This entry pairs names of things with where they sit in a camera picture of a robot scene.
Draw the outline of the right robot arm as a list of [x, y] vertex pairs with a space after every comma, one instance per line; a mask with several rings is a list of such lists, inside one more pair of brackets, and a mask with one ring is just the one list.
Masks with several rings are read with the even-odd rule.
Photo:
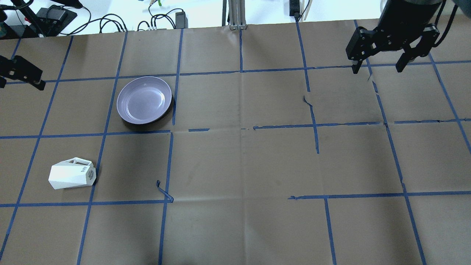
[[468, 1], [456, 1], [443, 33], [437, 24], [446, 1], [444, 0], [387, 0], [378, 25], [368, 30], [359, 26], [346, 47], [352, 61], [352, 72], [357, 74], [363, 62], [379, 52], [402, 50], [396, 62], [397, 72], [417, 57], [426, 57], [432, 48], [446, 38], [458, 8], [469, 6]]

